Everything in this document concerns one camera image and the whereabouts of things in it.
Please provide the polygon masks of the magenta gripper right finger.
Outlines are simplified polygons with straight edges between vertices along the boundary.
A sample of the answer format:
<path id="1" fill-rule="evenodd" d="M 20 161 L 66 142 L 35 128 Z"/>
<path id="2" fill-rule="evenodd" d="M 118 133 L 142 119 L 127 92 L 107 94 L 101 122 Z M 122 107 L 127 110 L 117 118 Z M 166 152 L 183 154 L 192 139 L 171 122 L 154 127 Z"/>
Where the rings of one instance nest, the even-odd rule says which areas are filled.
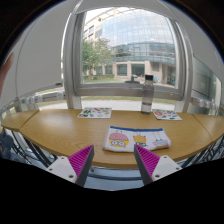
<path id="1" fill-rule="evenodd" d="M 145 185 L 181 170 L 169 156 L 158 156 L 138 145 L 134 146 L 134 156 Z"/>

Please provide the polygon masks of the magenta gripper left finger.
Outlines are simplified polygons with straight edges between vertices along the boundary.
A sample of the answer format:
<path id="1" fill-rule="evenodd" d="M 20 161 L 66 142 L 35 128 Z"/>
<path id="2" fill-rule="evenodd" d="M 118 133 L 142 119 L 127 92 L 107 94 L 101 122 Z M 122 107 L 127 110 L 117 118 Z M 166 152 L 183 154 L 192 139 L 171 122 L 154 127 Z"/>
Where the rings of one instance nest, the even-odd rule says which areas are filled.
<path id="1" fill-rule="evenodd" d="M 47 171 L 83 187 L 85 185 L 93 157 L 94 146 L 90 145 L 69 157 L 59 157 L 47 168 Z"/>

